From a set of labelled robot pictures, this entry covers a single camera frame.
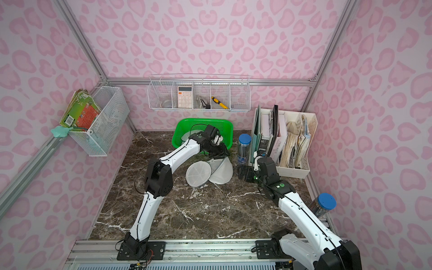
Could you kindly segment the white mesh laundry bag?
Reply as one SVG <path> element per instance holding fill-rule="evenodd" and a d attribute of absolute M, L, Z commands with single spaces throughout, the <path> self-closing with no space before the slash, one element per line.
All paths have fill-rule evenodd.
<path fill-rule="evenodd" d="M 186 171 L 186 181 L 191 187 L 200 187 L 207 182 L 224 185 L 229 183 L 233 175 L 232 163 L 228 157 L 225 157 L 193 163 Z"/>

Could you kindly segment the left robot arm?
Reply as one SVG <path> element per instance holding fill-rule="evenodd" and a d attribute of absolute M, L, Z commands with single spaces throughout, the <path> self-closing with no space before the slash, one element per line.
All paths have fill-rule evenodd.
<path fill-rule="evenodd" d="M 204 130 L 192 134 L 172 153 L 148 163 L 145 177 L 145 193 L 137 218 L 125 235 L 122 250 L 142 257 L 150 237 L 150 229 L 162 200 L 173 188 L 173 173 L 189 158 L 201 152 L 213 158 L 229 156 L 219 129 L 206 125 Z"/>

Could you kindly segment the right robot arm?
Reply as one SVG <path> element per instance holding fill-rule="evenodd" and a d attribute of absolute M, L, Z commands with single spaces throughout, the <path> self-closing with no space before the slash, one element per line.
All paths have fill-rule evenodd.
<path fill-rule="evenodd" d="M 359 248 L 334 234 L 313 214 L 295 188 L 280 177 L 270 157 L 257 157 L 253 166 L 238 165 L 238 173 L 240 179 L 257 184 L 307 239 L 304 242 L 287 230 L 275 233 L 275 256 L 289 255 L 308 270 L 362 269 Z"/>

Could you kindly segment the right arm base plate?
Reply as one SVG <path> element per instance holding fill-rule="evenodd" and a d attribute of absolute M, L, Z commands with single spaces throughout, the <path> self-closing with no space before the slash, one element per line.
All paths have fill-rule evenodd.
<path fill-rule="evenodd" d="M 292 257 L 285 254 L 279 242 L 276 239 L 270 240 L 257 240 L 255 241 L 255 247 L 251 249 L 252 253 L 255 253 L 258 259 L 291 259 Z"/>

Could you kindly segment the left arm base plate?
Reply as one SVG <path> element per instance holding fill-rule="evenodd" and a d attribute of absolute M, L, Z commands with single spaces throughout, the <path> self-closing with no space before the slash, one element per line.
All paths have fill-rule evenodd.
<path fill-rule="evenodd" d="M 117 261 L 162 261 L 165 241 L 150 241 L 144 244 L 121 243 Z"/>

